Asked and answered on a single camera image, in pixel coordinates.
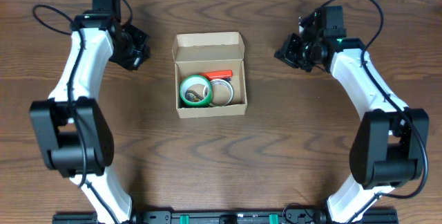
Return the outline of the cardboard box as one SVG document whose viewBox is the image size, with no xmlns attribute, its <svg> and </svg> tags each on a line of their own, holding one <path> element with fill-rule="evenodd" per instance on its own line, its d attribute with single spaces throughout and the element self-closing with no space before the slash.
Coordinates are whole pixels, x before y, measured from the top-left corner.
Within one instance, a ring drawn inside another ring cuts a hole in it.
<svg viewBox="0 0 442 224">
<path fill-rule="evenodd" d="M 244 71 L 244 42 L 239 32 L 177 35 L 172 46 L 175 62 L 175 105 L 180 118 L 244 115 L 247 91 Z M 191 75 L 230 70 L 233 99 L 226 106 L 191 108 L 180 97 L 181 83 Z"/>
</svg>

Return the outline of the green tape roll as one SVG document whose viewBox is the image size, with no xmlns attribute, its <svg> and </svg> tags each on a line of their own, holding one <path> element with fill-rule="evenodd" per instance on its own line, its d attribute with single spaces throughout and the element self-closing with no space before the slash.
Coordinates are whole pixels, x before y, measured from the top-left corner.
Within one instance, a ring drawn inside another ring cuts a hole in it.
<svg viewBox="0 0 442 224">
<path fill-rule="evenodd" d="M 201 84 L 208 90 L 207 94 L 198 102 L 193 102 L 186 99 L 187 91 L 195 84 Z M 195 108 L 208 107 L 213 99 L 211 83 L 207 78 L 201 75 L 191 75 L 184 79 L 180 84 L 179 94 L 185 105 Z"/>
</svg>

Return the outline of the correction tape dispenser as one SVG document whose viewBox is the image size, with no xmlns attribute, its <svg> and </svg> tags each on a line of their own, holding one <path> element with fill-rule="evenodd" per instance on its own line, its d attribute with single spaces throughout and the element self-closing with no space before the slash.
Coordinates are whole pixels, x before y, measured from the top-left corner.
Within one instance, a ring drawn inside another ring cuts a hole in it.
<svg viewBox="0 0 442 224">
<path fill-rule="evenodd" d="M 192 90 L 188 90 L 184 94 L 184 98 L 187 102 L 192 102 L 192 103 L 201 102 L 204 99 L 203 96 Z"/>
</svg>

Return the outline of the white tape roll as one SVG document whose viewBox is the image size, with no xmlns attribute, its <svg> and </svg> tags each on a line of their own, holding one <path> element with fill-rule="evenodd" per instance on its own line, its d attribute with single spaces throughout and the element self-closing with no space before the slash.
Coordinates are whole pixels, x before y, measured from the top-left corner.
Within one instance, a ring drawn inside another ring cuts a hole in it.
<svg viewBox="0 0 442 224">
<path fill-rule="evenodd" d="M 213 99 L 210 106 L 226 106 L 231 103 L 234 96 L 232 85 L 223 79 L 211 80 Z"/>
</svg>

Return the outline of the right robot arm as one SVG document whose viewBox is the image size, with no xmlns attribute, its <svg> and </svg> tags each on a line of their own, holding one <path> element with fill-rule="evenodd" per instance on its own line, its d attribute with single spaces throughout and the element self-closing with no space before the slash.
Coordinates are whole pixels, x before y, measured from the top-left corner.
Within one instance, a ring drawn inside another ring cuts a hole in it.
<svg viewBox="0 0 442 224">
<path fill-rule="evenodd" d="M 311 71 L 322 64 L 345 89 L 361 119 L 349 153 L 351 174 L 326 200 L 328 223 L 357 223 L 380 198 L 399 198 L 394 190 L 411 180 L 425 187 L 429 116 L 398 98 L 374 68 L 358 38 L 300 37 L 292 34 L 275 58 Z"/>
</svg>

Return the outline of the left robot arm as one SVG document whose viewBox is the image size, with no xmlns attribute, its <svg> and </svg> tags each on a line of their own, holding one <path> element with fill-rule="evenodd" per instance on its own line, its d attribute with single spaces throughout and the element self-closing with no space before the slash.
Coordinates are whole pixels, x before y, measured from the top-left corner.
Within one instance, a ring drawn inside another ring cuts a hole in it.
<svg viewBox="0 0 442 224">
<path fill-rule="evenodd" d="M 97 223 L 138 223 L 133 200 L 113 169 L 114 140 L 99 105 L 108 62 L 135 71 L 148 57 L 149 35 L 119 15 L 84 13 L 70 22 L 71 49 L 47 100 L 34 101 L 30 119 L 42 158 L 80 188 Z"/>
</svg>

